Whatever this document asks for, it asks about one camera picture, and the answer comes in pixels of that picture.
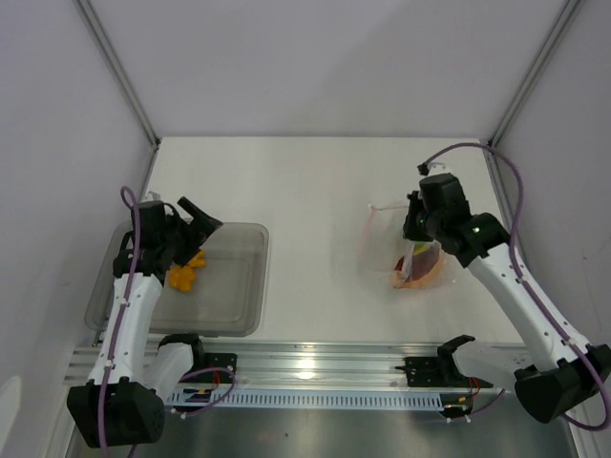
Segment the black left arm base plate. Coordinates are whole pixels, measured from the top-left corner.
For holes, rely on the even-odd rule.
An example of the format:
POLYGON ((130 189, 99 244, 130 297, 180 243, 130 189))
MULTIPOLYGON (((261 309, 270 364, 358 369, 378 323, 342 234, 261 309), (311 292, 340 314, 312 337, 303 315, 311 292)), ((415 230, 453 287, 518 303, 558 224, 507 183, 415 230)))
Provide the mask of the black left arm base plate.
MULTIPOLYGON (((203 367, 223 367, 235 373, 238 367, 238 355, 235 353, 206 353, 203 357, 203 367)), ((205 383, 213 385, 230 384, 232 381, 232 377, 228 373, 217 369, 200 377, 205 383)))

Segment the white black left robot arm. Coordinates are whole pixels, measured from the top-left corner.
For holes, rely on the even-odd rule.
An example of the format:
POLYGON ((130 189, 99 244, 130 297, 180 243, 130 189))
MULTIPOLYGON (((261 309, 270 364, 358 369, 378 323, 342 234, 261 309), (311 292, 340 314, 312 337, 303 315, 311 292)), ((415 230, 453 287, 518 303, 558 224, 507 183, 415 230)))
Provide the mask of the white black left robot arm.
POLYGON ((199 380, 207 359, 195 334, 165 337, 151 366, 144 356, 155 308, 172 266, 185 266, 222 223, 182 197, 131 203, 132 228, 113 260, 113 305, 87 381, 70 388, 67 408, 90 448, 152 444, 166 401, 181 379, 199 380))

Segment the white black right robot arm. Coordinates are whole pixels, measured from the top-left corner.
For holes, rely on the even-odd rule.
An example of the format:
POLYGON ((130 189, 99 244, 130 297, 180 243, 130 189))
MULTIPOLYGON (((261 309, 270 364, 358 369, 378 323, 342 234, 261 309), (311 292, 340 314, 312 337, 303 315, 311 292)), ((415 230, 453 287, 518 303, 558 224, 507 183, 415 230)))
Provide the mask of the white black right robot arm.
POLYGON ((531 277, 509 233, 489 213, 474 215, 457 177, 424 177, 408 196, 404 234, 435 241, 493 296, 529 356, 526 360, 467 335, 439 346, 437 377, 457 385, 467 377, 514 393, 535 420, 548 424, 600 394, 610 375, 610 348, 593 345, 555 308, 531 277))

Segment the green toy lime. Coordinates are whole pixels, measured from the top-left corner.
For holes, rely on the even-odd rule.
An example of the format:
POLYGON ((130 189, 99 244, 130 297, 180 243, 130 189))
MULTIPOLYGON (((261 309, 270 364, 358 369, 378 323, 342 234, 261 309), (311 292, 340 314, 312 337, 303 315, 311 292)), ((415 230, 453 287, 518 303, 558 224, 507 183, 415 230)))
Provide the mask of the green toy lime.
POLYGON ((418 256, 418 255, 428 251, 430 249, 430 247, 431 247, 431 245, 429 243, 426 243, 426 242, 417 242, 414 245, 412 254, 414 256, 418 256))

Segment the orange red toy hot dog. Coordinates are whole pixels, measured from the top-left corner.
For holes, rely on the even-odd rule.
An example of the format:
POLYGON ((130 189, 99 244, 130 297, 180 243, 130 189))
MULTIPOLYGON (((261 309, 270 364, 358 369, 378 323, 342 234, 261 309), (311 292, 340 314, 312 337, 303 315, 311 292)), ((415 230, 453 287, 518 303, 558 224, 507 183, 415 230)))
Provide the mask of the orange red toy hot dog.
POLYGON ((437 244, 426 242, 431 245, 430 249, 414 256, 416 243, 394 266, 390 285, 395 289, 426 289, 436 281, 443 268, 443 252, 437 244))

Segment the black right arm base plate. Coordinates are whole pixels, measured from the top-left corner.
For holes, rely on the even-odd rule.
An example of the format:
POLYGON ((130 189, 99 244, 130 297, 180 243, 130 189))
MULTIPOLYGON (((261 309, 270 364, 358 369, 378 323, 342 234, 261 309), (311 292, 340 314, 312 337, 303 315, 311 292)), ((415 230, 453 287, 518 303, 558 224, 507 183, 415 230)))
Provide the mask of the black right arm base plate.
POLYGON ((395 368, 403 372, 409 387, 490 388, 493 385, 482 379, 476 383, 459 372, 451 358, 406 357, 395 368))

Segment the clear pink zip top bag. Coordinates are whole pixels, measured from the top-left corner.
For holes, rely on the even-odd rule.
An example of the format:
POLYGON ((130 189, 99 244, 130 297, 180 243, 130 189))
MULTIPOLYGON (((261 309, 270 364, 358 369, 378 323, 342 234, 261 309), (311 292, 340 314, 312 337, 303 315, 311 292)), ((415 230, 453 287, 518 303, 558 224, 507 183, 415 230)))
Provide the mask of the clear pink zip top bag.
MULTIPOLYGON (((386 280, 394 290, 425 290, 425 289, 395 289, 390 285, 390 276, 397 261, 411 248, 414 241, 404 239, 402 228, 408 213, 408 205, 394 203, 387 206, 369 204, 369 214, 361 230, 357 247, 357 265, 366 274, 372 274, 386 280)), ((428 288, 434 288, 441 282, 445 267, 443 253, 443 268, 436 281, 428 288)))

